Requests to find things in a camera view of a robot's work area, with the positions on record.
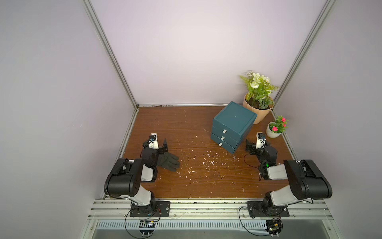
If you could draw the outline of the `teal three-drawer cabinet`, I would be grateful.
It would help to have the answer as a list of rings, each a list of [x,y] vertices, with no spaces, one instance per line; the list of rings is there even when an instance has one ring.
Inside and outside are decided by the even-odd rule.
[[[212,120],[211,139],[234,154],[248,135],[257,114],[231,101]]]

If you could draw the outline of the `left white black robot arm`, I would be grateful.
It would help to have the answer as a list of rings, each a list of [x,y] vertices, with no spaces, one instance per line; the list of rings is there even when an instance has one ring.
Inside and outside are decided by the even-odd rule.
[[[104,193],[111,198],[128,199],[134,204],[134,208],[156,209],[154,193],[146,190],[141,182],[156,181],[159,155],[167,151],[166,141],[161,147],[156,142],[149,141],[143,146],[142,158],[118,159],[105,180]]]

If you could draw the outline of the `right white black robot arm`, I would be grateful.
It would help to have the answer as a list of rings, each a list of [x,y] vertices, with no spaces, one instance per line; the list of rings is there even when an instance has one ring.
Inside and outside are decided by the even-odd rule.
[[[255,155],[260,163],[257,167],[260,178],[265,180],[287,180],[282,189],[266,193],[259,208],[285,211],[287,206],[306,199],[321,200],[331,198],[332,187],[313,160],[284,160],[277,164],[278,151],[266,139],[257,139],[255,143],[245,140],[245,150]]]

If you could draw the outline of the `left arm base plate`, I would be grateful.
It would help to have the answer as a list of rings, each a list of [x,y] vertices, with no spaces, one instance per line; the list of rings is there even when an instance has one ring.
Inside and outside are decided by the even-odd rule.
[[[129,217],[169,217],[171,209],[170,201],[159,201],[154,204],[150,204],[148,206],[137,206],[132,204],[131,211],[129,213]]]

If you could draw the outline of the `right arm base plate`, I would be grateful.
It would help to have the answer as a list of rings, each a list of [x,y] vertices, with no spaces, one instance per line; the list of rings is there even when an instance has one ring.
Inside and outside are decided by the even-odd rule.
[[[275,218],[275,217],[289,217],[290,214],[287,207],[278,207],[274,205],[267,205],[265,202],[248,201],[247,209],[251,218]]]

